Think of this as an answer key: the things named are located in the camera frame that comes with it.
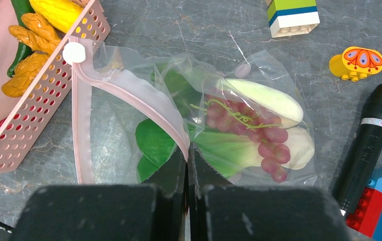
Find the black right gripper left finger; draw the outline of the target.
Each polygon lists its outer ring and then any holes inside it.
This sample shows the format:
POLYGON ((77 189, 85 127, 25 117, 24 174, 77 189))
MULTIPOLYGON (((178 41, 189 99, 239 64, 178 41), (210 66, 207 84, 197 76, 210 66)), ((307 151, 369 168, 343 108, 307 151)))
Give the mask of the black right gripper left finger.
POLYGON ((135 185, 59 185, 37 189, 10 240, 184 240, 186 162, 175 149, 135 185))

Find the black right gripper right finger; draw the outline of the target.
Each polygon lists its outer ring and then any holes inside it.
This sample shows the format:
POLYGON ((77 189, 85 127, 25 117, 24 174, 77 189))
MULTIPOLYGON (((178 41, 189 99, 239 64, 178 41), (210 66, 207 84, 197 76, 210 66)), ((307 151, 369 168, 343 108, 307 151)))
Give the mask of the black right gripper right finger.
POLYGON ((336 201, 314 187, 235 186, 189 148, 192 240, 350 240, 336 201))

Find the green toy bok choy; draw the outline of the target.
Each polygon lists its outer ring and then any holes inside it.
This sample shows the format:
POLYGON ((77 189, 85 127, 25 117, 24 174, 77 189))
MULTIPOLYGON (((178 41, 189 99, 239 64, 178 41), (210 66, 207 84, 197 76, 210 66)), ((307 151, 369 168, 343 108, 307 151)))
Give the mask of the green toy bok choy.
POLYGON ((207 163, 226 178, 312 176, 314 141, 294 81, 283 69, 222 77, 196 67, 156 65, 150 81, 166 91, 207 163))

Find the red toy grapes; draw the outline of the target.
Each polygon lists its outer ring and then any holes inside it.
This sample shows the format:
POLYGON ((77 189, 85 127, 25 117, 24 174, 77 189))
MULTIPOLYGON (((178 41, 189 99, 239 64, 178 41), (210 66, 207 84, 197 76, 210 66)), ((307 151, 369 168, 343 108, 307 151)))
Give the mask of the red toy grapes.
POLYGON ((285 142, 288 132, 280 118, 246 103, 208 95, 204 102, 205 127, 194 142, 205 160, 226 178, 252 166, 260 166, 278 183, 287 179, 283 165, 291 151, 285 142))

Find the clear dotted zip top bag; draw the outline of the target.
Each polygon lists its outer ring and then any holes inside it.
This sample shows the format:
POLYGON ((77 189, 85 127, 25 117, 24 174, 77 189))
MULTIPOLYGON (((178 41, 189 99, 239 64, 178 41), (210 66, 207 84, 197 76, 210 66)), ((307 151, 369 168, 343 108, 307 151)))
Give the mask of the clear dotted zip top bag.
MULTIPOLYGON (((189 148, 196 144, 190 140, 171 96, 151 83, 156 65, 186 65, 238 78, 263 69, 288 73, 267 51, 250 55, 232 72, 223 74, 189 53, 145 58, 126 47, 78 37, 69 38, 63 57, 72 66, 72 131, 79 184, 141 183, 159 170, 175 149, 188 161, 189 148)), ((298 89, 297 96, 313 138, 313 126, 298 89)), ((222 177, 236 185, 312 186, 317 179, 314 157, 306 170, 314 174, 281 183, 246 174, 222 177)))

